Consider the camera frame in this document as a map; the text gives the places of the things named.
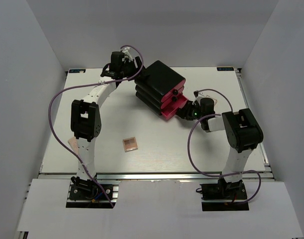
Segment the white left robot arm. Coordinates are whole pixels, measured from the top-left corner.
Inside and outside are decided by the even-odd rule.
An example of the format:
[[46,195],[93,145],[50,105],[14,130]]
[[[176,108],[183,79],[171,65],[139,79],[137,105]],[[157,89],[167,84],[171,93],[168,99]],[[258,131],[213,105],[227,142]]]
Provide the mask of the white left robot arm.
[[78,155],[77,177],[90,180],[96,176],[95,141],[102,129],[100,108],[122,80],[132,80],[143,68],[142,55],[133,57],[129,45],[111,54],[110,63],[105,65],[100,75],[99,86],[95,86],[81,100],[74,100],[71,105],[71,130],[75,143],[68,140],[73,151]]

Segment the small palette near right arm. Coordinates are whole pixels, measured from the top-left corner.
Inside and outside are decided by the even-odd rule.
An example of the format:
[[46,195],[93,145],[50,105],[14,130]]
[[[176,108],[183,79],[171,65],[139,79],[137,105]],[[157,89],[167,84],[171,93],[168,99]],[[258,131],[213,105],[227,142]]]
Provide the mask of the small palette near right arm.
[[211,96],[209,96],[209,95],[206,95],[205,96],[206,98],[209,98],[209,99],[212,99],[213,101],[214,101],[214,106],[216,106],[216,104],[217,104],[217,99],[215,99],[215,98],[213,98],[213,97],[211,97]]

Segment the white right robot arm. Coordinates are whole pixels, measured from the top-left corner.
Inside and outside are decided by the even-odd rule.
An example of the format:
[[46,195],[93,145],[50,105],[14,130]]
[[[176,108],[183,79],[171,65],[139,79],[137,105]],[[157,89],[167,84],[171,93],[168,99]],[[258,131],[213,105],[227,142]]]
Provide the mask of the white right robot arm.
[[263,141],[263,132],[249,108],[237,112],[229,111],[217,114],[214,100],[203,97],[196,102],[187,101],[177,115],[184,120],[196,120],[207,132],[224,131],[230,145],[229,155],[221,172],[221,182],[217,186],[218,194],[225,199],[236,192],[241,184],[242,173],[247,160],[258,144]]

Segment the pink bottom drawer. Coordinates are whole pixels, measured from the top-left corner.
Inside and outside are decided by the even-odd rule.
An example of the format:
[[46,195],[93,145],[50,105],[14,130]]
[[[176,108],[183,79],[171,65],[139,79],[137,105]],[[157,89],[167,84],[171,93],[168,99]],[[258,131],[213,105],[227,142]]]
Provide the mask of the pink bottom drawer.
[[183,94],[180,96],[178,101],[168,105],[166,108],[161,110],[161,115],[166,119],[169,120],[172,118],[178,109],[182,108],[185,103],[188,101],[188,98],[186,98]]

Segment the pink top drawer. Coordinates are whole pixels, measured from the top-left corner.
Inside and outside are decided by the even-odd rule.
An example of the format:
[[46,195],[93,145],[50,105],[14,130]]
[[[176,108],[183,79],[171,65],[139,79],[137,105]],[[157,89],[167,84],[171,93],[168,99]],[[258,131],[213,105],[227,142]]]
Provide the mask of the pink top drawer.
[[166,81],[164,86],[164,97],[169,97],[170,95],[174,95],[174,91],[181,92],[184,88],[184,84],[186,82],[186,79],[183,79],[181,81]]

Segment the black drawer organizer cabinet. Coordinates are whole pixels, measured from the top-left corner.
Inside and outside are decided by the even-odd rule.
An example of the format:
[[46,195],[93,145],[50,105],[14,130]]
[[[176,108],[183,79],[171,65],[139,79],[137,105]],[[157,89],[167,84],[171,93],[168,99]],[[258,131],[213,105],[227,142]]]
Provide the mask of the black drawer organizer cabinet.
[[136,97],[145,103],[159,116],[161,115],[161,100],[164,97],[166,81],[181,81],[185,79],[169,66],[157,60],[135,79]]

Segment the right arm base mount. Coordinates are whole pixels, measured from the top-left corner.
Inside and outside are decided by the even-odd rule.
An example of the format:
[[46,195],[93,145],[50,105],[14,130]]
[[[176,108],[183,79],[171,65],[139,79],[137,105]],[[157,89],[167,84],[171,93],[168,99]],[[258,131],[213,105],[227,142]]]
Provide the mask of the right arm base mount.
[[241,182],[238,188],[226,189],[221,182],[200,184],[195,190],[201,195],[203,212],[249,211],[247,192]]

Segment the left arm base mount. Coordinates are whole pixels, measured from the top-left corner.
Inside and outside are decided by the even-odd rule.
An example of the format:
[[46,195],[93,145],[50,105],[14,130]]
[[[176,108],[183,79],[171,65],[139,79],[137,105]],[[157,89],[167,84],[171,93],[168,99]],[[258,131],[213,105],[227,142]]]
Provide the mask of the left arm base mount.
[[66,201],[66,208],[112,209],[117,201],[117,186],[102,184],[100,188],[92,180],[73,176]]

